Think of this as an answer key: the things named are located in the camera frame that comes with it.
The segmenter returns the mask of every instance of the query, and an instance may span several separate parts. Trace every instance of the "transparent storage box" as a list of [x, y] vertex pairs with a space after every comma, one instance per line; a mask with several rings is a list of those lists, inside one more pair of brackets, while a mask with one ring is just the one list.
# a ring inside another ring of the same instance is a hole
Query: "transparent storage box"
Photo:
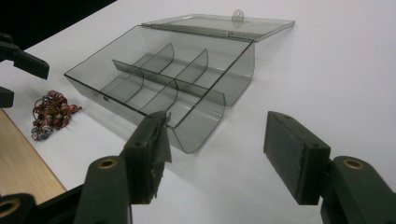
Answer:
[[197, 150], [254, 72], [254, 43], [294, 24], [188, 15], [137, 25], [65, 76], [83, 95], [134, 124], [167, 111], [171, 145]]

